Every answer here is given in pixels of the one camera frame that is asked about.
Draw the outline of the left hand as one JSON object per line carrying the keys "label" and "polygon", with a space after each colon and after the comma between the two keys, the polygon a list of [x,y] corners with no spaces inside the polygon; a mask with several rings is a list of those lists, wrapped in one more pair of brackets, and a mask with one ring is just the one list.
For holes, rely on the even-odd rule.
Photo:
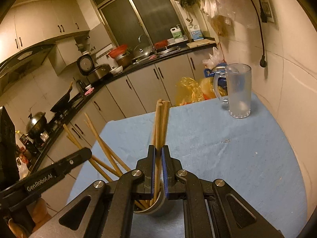
{"label": "left hand", "polygon": [[[47,211],[47,203],[42,198],[39,198],[36,202],[27,206],[27,210],[35,223],[35,227],[33,228],[31,234],[40,229],[46,222],[48,222],[52,218],[52,216]],[[13,219],[9,220],[8,227],[15,237],[29,237],[27,232],[25,232],[25,227],[15,223]]]}

